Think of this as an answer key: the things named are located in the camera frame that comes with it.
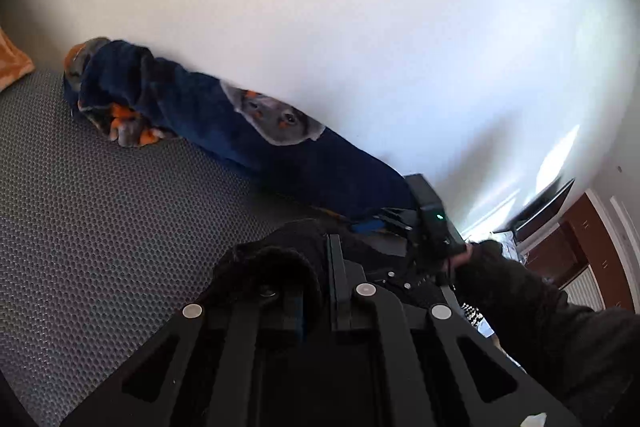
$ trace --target black sleeve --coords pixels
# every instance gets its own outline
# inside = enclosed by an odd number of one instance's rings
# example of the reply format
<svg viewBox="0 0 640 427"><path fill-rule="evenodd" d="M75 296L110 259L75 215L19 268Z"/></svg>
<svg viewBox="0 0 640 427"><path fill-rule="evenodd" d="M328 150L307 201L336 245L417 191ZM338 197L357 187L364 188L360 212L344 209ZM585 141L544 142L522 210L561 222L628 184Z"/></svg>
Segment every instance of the black sleeve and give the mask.
<svg viewBox="0 0 640 427"><path fill-rule="evenodd" d="M585 426L612 425L640 381L640 317L594 312L501 256L495 241L474 245L456 270L456 289L479 308L504 350Z"/></svg>

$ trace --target navy blue fabric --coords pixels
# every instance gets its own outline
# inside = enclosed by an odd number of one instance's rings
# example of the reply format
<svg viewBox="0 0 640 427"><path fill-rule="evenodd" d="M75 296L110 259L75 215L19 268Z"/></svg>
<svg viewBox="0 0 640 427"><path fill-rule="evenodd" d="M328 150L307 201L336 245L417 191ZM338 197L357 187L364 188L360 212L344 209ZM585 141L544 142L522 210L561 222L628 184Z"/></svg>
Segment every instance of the navy blue fabric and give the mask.
<svg viewBox="0 0 640 427"><path fill-rule="evenodd" d="M384 206L415 208L404 179L330 129L297 145L268 143L236 112L220 81L154 58L125 41L105 45L82 74L80 93L66 86L75 109L119 103L168 128L215 158L303 203L349 218Z"/></svg>

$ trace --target flat screen tv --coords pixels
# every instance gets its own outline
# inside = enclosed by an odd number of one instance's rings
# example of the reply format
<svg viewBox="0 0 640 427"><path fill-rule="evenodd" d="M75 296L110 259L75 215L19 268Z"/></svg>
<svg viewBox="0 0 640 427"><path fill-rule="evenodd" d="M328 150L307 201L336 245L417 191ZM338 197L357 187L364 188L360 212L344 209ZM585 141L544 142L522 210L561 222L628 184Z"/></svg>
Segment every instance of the flat screen tv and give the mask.
<svg viewBox="0 0 640 427"><path fill-rule="evenodd" d="M539 230L545 223L554 217L560 208L566 197L569 195L571 187L574 185L575 179L569 181L558 192L555 193L548 201L543 201L541 207L533 213L532 216L526 219L515 221L511 226L513 230L513 236L517 243L524 241L527 237L533 234L536 230Z"/></svg>

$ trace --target person's arm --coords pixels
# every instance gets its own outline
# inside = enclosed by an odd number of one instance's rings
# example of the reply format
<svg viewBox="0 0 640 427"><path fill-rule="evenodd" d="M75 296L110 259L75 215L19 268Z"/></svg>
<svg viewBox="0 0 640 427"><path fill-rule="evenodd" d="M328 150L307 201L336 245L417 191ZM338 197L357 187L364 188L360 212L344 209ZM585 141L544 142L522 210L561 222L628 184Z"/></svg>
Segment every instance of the person's arm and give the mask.
<svg viewBox="0 0 640 427"><path fill-rule="evenodd" d="M585 426L605 425L640 379L640 317L569 304L565 292L501 252L499 243L486 241L463 254L456 269L460 296L479 308L504 350Z"/></svg>

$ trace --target gray mattress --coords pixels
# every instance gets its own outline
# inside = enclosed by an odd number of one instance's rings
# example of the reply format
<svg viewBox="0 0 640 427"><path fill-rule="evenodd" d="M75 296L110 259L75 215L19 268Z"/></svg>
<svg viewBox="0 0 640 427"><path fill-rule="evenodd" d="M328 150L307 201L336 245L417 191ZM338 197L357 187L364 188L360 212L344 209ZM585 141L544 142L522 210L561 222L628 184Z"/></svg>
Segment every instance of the gray mattress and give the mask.
<svg viewBox="0 0 640 427"><path fill-rule="evenodd" d="M0 93L0 369L60 421L207 285L226 248L312 215L184 140L123 149L60 74Z"/></svg>

